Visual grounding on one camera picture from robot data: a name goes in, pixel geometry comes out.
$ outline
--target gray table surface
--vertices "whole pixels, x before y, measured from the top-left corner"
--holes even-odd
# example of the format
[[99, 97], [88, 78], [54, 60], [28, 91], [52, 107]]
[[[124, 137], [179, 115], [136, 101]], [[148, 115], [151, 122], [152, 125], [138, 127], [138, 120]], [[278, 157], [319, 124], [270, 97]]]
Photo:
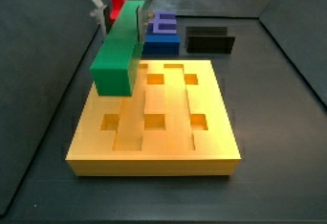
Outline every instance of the gray table surface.
[[212, 60], [243, 161], [231, 177], [75, 177], [66, 154], [91, 87], [98, 35], [3, 221], [327, 221], [327, 114], [258, 20], [179, 18], [227, 26], [231, 55]]

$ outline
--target rectangular slot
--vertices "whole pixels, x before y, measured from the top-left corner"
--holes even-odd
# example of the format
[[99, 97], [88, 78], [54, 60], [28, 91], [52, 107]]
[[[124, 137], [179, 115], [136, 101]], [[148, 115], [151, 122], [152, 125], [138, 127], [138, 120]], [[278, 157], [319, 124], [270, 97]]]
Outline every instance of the rectangular slot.
[[119, 115], [118, 114], [104, 114], [102, 130], [118, 130]]
[[186, 74], [184, 80], [186, 80], [186, 83], [190, 85], [198, 85], [199, 84], [196, 74]]
[[183, 64], [166, 64], [163, 67], [164, 68], [182, 68], [182, 69], [184, 69]]
[[140, 63], [140, 64], [139, 64], [139, 68], [140, 68], [140, 69], [147, 69], [147, 68], [148, 68], [148, 64]]
[[148, 74], [147, 84], [164, 84], [164, 74]]
[[166, 130], [164, 114], [144, 114], [144, 130]]
[[208, 130], [206, 114], [191, 114], [192, 130]]

